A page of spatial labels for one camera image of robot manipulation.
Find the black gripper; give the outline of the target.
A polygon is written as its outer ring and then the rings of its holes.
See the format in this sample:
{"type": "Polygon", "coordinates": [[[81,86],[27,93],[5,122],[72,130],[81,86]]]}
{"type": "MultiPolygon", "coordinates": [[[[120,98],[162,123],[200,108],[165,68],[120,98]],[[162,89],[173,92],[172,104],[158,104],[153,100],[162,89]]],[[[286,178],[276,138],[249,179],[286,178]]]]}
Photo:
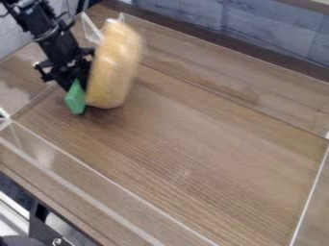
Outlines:
{"type": "Polygon", "coordinates": [[[74,81],[80,81],[82,88],[86,88],[92,68],[92,61],[86,57],[94,57],[96,52],[94,48],[81,47],[72,32],[73,26],[61,20],[46,34],[34,38],[47,55],[47,59],[37,62],[34,68],[41,72],[45,82],[57,81],[66,91],[74,81]]]}

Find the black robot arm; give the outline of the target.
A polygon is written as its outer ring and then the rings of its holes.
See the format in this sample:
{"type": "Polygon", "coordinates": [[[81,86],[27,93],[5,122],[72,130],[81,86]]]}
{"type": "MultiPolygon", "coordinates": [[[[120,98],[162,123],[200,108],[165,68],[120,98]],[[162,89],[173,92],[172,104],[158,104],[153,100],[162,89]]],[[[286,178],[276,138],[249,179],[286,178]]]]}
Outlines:
{"type": "Polygon", "coordinates": [[[0,0],[7,13],[22,30],[33,35],[34,42],[42,48],[47,58],[34,64],[43,81],[57,81],[59,86],[69,91],[74,82],[88,88],[88,78],[96,49],[81,47],[72,32],[77,21],[66,23],[64,12],[55,14],[49,0],[0,0]]]}

